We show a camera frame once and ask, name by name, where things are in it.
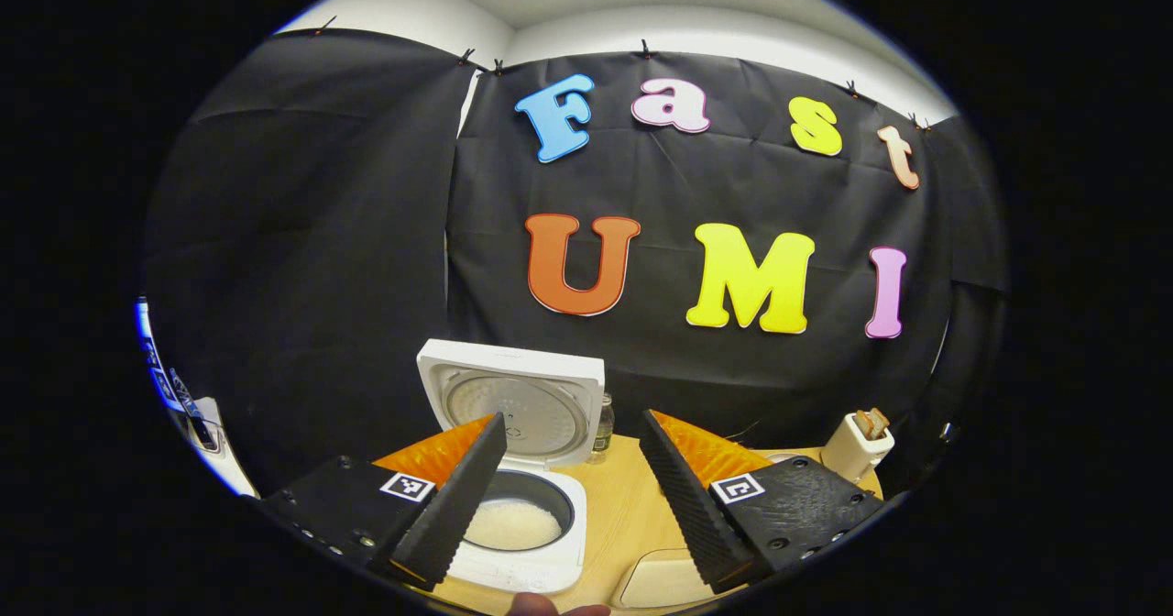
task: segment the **foam letter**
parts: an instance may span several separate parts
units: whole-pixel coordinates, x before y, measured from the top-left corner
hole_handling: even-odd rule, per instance
[[[891,170],[896,172],[896,178],[901,184],[908,187],[909,190],[916,190],[917,187],[921,187],[921,177],[908,168],[908,156],[913,155],[913,148],[909,147],[908,141],[901,140],[900,131],[890,124],[880,128],[876,135],[880,135],[880,140],[888,144],[888,160],[891,160]]]
[[[644,94],[631,103],[631,115],[643,123],[674,124],[684,133],[704,133],[710,121],[705,119],[705,93],[699,86],[673,77],[657,77],[639,86]],[[672,95],[660,94],[672,90]]]
[[[697,306],[685,314],[690,324],[724,327],[730,319],[724,307],[725,290],[728,289],[741,327],[753,323],[768,296],[769,307],[759,320],[761,329],[785,334],[806,331],[802,296],[807,259],[814,252],[814,241],[800,232],[784,232],[775,237],[759,268],[737,226],[700,224],[696,236],[705,246],[705,272]]]
[[[835,130],[835,113],[825,102],[804,99],[801,95],[791,100],[791,135],[799,148],[821,153],[823,156],[838,156],[843,149],[843,138]]]
[[[900,249],[873,248],[869,253],[876,266],[876,307],[863,333],[872,339],[900,337],[900,272],[908,258]]]
[[[639,223],[625,216],[601,216],[591,229],[603,239],[598,280],[589,291],[567,286],[567,245],[578,231],[572,216],[536,215],[526,219],[529,231],[529,291],[550,311],[574,316],[597,316],[610,310],[623,296],[628,279],[628,245],[639,236]]]
[[[577,120],[578,123],[590,121],[590,106],[582,95],[567,94],[569,90],[591,90],[595,82],[583,74],[572,74],[561,82],[547,86],[545,89],[529,94],[517,101],[515,111],[524,111],[529,116],[529,122],[537,131],[537,138],[542,142],[542,148],[537,151],[537,160],[541,162],[552,162],[567,153],[577,151],[586,145],[584,130],[575,130],[568,120]],[[560,106],[558,95],[565,94],[567,102]]]

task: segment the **inner pot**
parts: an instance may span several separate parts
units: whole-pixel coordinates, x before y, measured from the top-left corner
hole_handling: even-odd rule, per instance
[[[570,497],[568,497],[561,488],[554,486],[552,482],[547,481],[541,476],[535,476],[524,472],[511,472],[508,469],[494,473],[493,479],[489,481],[489,487],[484,492],[484,496],[481,499],[480,508],[486,508],[487,506],[491,507],[490,505],[517,502],[541,508],[552,515],[558,527],[557,536],[541,544],[524,548],[511,547],[508,549],[499,546],[486,544],[486,541],[480,539],[472,540],[468,537],[468,533],[465,534],[465,542],[483,549],[491,549],[494,551],[527,551],[531,549],[540,549],[561,540],[562,536],[567,535],[567,532],[570,530],[570,524],[575,521],[574,506],[570,505]],[[473,529],[474,526],[470,524],[469,532]]]

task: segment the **open lid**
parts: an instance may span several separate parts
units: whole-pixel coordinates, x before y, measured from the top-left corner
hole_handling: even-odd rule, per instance
[[[445,431],[502,412],[509,461],[549,468],[590,455],[603,408],[599,358],[430,339],[416,364]]]

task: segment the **white rice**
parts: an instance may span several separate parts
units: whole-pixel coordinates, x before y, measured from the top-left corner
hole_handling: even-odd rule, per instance
[[[494,500],[477,507],[465,540],[493,549],[518,550],[544,546],[561,533],[558,521],[544,508],[521,500]]]

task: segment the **orange letter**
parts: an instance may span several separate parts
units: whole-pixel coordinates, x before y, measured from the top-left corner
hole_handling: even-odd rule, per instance
[[[639,236],[639,223],[625,216],[601,216],[591,224],[603,239],[598,280],[589,291],[567,286],[567,244],[578,231],[572,216],[536,215],[526,219],[529,231],[529,291],[550,311],[574,316],[597,316],[610,310],[623,296],[628,279],[628,245]]]
[[[921,177],[916,176],[914,170],[908,169],[908,156],[913,155],[913,148],[909,147],[908,141],[901,140],[900,131],[890,124],[880,128],[876,135],[880,135],[880,140],[888,144],[888,160],[891,160],[891,170],[896,172],[896,178],[901,184],[908,187],[909,190],[916,190],[917,187],[921,187]]]

